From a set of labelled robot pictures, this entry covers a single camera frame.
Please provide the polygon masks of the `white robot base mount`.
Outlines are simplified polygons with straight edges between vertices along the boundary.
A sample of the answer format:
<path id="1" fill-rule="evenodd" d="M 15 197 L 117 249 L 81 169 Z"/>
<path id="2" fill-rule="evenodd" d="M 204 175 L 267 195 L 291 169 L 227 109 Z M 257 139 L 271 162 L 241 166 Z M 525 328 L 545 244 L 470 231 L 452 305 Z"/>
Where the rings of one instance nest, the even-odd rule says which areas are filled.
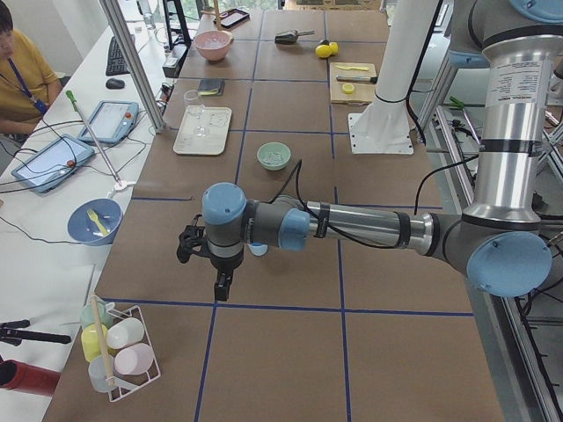
<path id="1" fill-rule="evenodd" d="M 356 154 L 411 155 L 406 106 L 427 38 L 442 7 L 438 0 L 397 2 L 375 97 L 363 113 L 349 115 L 351 151 Z"/>

